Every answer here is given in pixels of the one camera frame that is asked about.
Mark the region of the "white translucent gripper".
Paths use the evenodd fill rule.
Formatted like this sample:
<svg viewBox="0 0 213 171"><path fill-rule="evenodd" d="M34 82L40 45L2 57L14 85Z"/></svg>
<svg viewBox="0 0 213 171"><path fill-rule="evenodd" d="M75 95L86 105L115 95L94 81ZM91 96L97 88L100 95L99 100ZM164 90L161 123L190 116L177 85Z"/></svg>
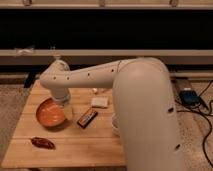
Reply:
<svg viewBox="0 0 213 171"><path fill-rule="evenodd" d="M66 96L64 98L54 98L54 101L61 108L66 119L71 121L73 119L73 109L70 103L70 97Z"/></svg>

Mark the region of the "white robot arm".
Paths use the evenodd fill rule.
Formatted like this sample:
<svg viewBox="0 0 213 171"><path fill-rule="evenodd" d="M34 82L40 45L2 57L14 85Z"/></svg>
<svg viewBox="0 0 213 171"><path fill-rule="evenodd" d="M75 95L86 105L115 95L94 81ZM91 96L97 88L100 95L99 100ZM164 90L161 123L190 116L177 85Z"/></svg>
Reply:
<svg viewBox="0 0 213 171"><path fill-rule="evenodd" d="M72 71L54 61L40 75L54 101L71 88L110 88L127 171L186 171L170 75L156 58L119 60Z"/></svg>

